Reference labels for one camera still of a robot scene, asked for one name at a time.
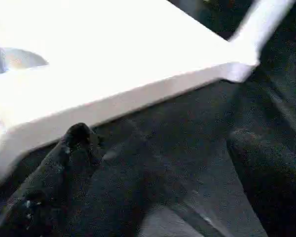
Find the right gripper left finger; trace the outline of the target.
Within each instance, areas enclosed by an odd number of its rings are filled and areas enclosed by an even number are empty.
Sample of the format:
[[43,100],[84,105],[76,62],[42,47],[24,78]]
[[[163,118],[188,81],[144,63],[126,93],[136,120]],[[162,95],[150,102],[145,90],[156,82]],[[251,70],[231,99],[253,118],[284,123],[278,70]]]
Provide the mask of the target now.
[[78,173],[102,162],[102,138],[85,123],[72,125],[10,196],[0,215],[0,237],[51,237],[68,207]]

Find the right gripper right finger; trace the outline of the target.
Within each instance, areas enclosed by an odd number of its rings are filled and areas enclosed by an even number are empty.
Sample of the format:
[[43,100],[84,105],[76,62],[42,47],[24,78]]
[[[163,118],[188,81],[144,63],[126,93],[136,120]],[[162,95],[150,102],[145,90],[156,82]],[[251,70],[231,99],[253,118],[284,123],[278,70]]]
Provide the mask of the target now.
[[226,146],[244,193],[270,237],[296,237],[296,154],[251,131],[231,132]]

